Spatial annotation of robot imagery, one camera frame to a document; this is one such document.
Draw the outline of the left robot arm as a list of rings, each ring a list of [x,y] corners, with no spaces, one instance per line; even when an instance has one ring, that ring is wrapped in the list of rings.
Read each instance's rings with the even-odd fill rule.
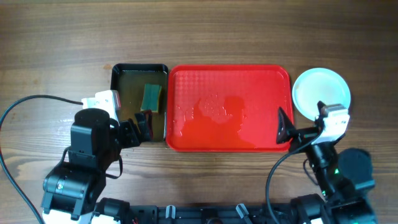
[[[118,122],[99,108],[83,109],[71,126],[71,145],[43,182],[43,218],[85,222],[106,186],[108,167],[122,163],[121,150],[153,139],[152,111]]]

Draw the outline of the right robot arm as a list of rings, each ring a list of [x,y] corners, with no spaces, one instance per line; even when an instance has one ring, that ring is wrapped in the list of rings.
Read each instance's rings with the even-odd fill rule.
[[[296,129],[282,108],[278,109],[278,144],[290,142],[282,157],[286,160],[304,153],[321,194],[311,194],[290,201],[283,215],[270,209],[276,223],[377,223],[367,194],[376,183],[371,155],[358,148],[337,152],[335,145],[343,139],[350,119],[341,104],[318,102],[318,118],[311,128]]]

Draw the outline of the white plate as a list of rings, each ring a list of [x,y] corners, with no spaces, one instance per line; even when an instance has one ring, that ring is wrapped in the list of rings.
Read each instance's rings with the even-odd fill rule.
[[[319,115],[317,103],[341,104],[349,108],[351,92],[346,81],[327,68],[311,68],[303,72],[292,87],[292,99],[298,111],[312,121]]]

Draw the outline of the green yellow sponge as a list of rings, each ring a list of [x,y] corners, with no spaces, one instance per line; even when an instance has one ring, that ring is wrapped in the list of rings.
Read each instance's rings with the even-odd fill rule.
[[[159,112],[161,85],[146,83],[144,85],[144,95],[141,104],[141,111]]]

